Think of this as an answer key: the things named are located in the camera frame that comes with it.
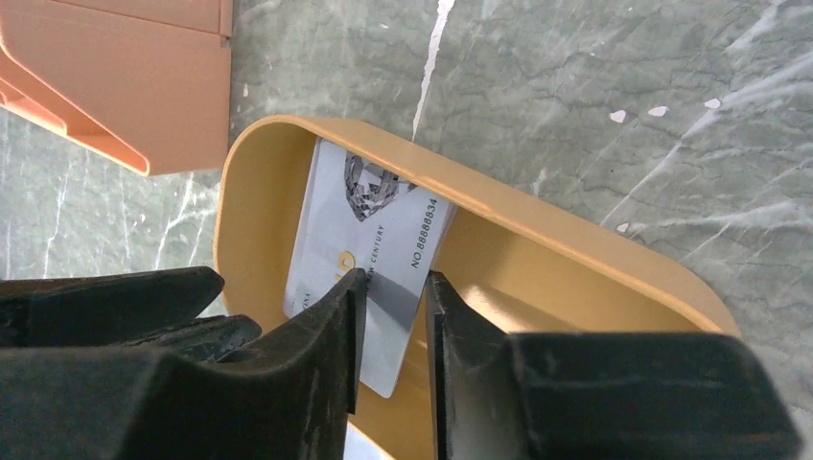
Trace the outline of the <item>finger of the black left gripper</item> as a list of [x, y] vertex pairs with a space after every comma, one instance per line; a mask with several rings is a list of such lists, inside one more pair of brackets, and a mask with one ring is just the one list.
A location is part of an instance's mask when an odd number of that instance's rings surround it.
[[193, 321], [224, 280], [208, 266], [1, 283], [1, 346], [103, 346]]
[[259, 338], [261, 332], [260, 325], [248, 316], [218, 315], [148, 333], [124, 345], [165, 347], [192, 360], [218, 362]]

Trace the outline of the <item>yellow oval tray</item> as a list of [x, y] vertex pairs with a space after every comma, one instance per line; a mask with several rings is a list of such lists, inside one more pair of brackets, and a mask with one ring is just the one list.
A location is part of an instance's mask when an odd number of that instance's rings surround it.
[[[291, 116], [265, 118], [235, 141], [215, 232], [227, 309], [267, 330], [285, 318], [295, 221], [319, 138], [391, 167], [457, 206], [433, 268], [504, 332], [740, 337], [719, 297], [654, 251], [378, 127]], [[362, 387], [350, 423], [393, 459], [438, 459], [431, 402], [425, 322], [410, 335], [392, 396]]]

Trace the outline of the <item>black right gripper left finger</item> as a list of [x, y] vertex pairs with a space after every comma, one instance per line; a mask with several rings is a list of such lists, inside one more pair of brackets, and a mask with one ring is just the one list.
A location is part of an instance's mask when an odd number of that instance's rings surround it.
[[366, 276], [218, 362], [172, 349], [1, 346], [5, 459], [339, 459]]

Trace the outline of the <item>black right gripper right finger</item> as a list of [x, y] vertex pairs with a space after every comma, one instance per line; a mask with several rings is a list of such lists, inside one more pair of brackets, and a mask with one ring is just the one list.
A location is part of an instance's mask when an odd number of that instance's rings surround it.
[[770, 377], [717, 333], [507, 333], [426, 284], [438, 459], [798, 459]]

